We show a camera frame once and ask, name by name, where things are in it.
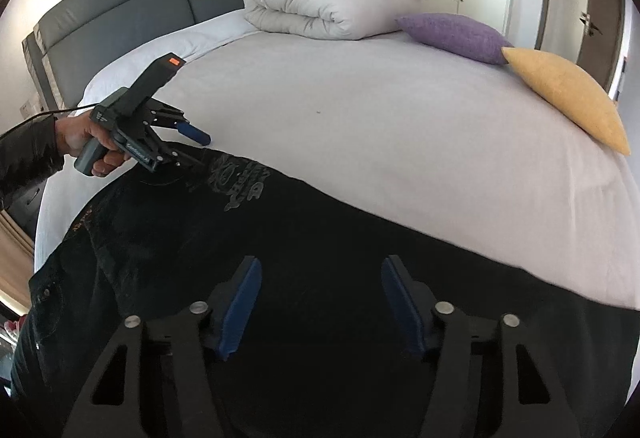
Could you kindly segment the left forearm black sleeve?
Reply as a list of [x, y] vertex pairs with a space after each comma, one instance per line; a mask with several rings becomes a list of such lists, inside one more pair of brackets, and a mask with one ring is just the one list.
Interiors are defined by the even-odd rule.
[[1, 209], [26, 189], [62, 169], [64, 156], [58, 150], [53, 115], [29, 120], [1, 136]]

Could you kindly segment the left hand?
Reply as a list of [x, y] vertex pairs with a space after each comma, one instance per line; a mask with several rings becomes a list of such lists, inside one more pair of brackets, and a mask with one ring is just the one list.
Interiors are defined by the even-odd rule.
[[114, 145], [110, 133], [90, 117], [91, 112], [77, 116], [59, 118], [55, 121], [54, 132], [56, 147], [61, 155], [78, 158], [85, 145], [96, 140], [107, 152], [92, 166], [91, 173], [96, 177], [106, 177], [130, 159], [130, 155]]

